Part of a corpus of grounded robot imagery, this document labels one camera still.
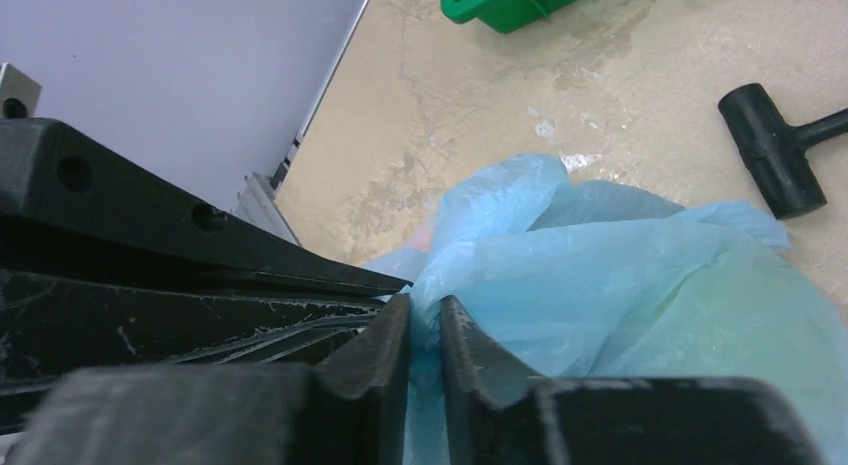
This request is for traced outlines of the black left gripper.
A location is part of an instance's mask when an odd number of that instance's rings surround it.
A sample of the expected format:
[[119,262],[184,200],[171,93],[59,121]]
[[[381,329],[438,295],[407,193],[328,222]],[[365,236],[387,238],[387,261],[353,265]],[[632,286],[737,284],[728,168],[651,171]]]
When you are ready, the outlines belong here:
[[62,376],[322,361],[404,281],[309,252],[54,119],[1,124],[1,427]]

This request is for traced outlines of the light blue plastic bag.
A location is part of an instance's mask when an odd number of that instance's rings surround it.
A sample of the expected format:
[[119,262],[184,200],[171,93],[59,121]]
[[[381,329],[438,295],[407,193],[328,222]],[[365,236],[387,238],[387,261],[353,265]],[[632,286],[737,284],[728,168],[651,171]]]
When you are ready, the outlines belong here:
[[409,464],[447,458],[439,301],[459,299],[509,352],[553,377],[754,377],[847,460],[847,332],[784,259],[782,225],[745,201],[687,209],[608,181],[574,184],[523,154],[441,198],[407,243],[367,263],[410,282]]

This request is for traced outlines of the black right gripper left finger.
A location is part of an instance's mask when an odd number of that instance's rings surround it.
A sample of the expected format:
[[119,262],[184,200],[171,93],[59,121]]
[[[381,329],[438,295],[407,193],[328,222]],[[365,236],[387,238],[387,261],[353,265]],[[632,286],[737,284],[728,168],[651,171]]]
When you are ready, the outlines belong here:
[[93,368],[62,379],[13,464],[398,464],[410,300],[321,363]]

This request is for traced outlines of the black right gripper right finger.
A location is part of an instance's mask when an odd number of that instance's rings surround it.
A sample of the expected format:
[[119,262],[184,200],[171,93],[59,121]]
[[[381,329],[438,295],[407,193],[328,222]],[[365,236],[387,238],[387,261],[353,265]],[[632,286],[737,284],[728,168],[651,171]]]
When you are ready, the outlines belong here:
[[551,378],[440,303],[455,464],[820,464],[788,402],[741,378]]

